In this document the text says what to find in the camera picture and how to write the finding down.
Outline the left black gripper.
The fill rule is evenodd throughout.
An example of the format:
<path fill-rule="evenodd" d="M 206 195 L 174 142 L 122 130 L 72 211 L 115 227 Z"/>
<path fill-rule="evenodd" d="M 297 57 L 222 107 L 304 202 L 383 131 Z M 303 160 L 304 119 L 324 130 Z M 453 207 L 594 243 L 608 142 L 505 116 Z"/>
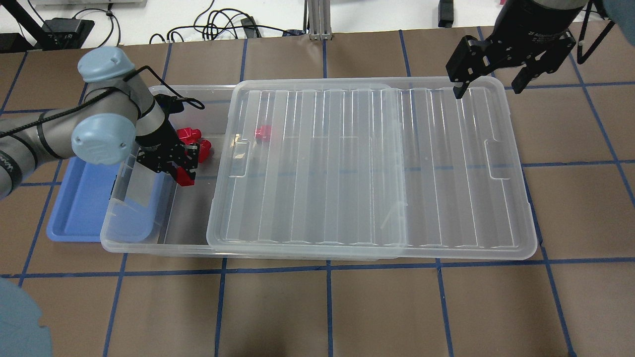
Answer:
<path fill-rule="evenodd" d="M 136 123 L 135 140 L 143 150 L 141 162 L 155 172 L 167 172 L 178 185 L 187 184 L 187 171 L 199 166 L 199 144 L 183 144 L 169 120 L 172 97 L 153 97 L 152 105 Z"/>

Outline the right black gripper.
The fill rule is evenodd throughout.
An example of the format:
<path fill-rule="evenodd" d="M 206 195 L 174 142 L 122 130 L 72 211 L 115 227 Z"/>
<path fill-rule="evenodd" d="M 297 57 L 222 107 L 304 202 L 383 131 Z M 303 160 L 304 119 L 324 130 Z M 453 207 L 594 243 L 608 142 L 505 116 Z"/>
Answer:
<path fill-rule="evenodd" d="M 489 40 L 463 36 L 446 63 L 454 97 L 463 98 L 470 83 L 498 68 L 522 67 L 511 81 L 520 94 L 541 74 L 552 74 L 573 50 L 569 27 L 586 0 L 508 0 Z"/>

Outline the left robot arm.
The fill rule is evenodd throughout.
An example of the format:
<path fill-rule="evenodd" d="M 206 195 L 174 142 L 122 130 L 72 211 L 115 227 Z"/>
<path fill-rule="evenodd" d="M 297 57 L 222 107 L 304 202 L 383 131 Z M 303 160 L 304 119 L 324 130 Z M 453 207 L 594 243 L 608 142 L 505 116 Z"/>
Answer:
<path fill-rule="evenodd" d="M 204 104 L 171 89 L 154 95 L 141 78 L 149 66 L 136 67 L 119 47 L 95 48 L 78 62 L 87 85 L 74 108 L 2 120 L 0 194 L 9 196 L 41 165 L 78 157 L 94 165 L 115 165 L 131 155 L 155 173 L 181 185 L 193 183 L 200 163 L 200 140 L 184 142 L 170 123 L 188 104 Z"/>

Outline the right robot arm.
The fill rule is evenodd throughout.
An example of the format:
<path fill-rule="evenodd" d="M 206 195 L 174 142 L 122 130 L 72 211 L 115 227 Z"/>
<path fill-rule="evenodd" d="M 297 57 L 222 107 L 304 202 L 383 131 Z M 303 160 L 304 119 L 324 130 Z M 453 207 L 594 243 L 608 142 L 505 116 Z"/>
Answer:
<path fill-rule="evenodd" d="M 584 45 L 590 12 L 598 11 L 609 23 L 595 41 Z M 507 0 L 488 38 L 467 35 L 446 64 L 456 99 L 479 77 L 499 68 L 519 68 L 511 86 L 521 93 L 542 74 L 556 72 L 573 49 L 582 64 L 614 26 L 634 43 L 632 0 Z"/>

